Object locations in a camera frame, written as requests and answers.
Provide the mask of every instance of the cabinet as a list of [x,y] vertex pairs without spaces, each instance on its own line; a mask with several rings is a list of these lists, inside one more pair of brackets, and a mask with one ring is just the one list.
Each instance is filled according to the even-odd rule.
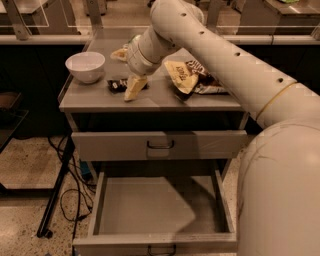
[[[60,95],[81,160],[103,162],[88,237],[74,244],[81,255],[234,252],[222,180],[246,142],[247,114],[230,95],[179,101],[164,67],[135,101],[111,93],[107,81],[129,75],[111,52],[144,30],[98,30],[87,50],[105,55],[105,76],[71,79]],[[167,58],[193,57],[182,49]]]

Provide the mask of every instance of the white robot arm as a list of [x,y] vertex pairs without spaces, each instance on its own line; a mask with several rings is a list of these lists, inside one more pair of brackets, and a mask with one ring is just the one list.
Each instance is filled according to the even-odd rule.
[[265,129],[242,159],[239,256],[320,255],[320,97],[201,24],[182,0],[157,0],[152,26],[128,50],[138,75],[187,49]]

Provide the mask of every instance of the drawer handle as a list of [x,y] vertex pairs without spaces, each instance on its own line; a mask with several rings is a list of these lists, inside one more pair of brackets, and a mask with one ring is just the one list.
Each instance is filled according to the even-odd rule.
[[170,149],[174,147],[174,140],[171,141],[170,145],[158,145],[158,146],[153,146],[151,145],[150,141],[147,141],[147,147],[151,149]]
[[173,256],[176,254],[176,245],[173,245],[173,252],[169,252],[169,253],[152,253],[151,252],[151,245],[148,246],[148,254],[147,256]]

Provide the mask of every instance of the white bowl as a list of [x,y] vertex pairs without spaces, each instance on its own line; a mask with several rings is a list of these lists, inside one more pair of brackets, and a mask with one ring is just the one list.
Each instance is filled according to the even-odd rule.
[[81,52],[66,60],[69,72],[79,81],[91,84],[104,74],[105,57],[98,52]]

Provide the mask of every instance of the open drawer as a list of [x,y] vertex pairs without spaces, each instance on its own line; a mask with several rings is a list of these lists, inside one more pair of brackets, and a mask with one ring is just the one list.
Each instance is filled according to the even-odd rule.
[[107,163],[81,256],[235,252],[213,160]]

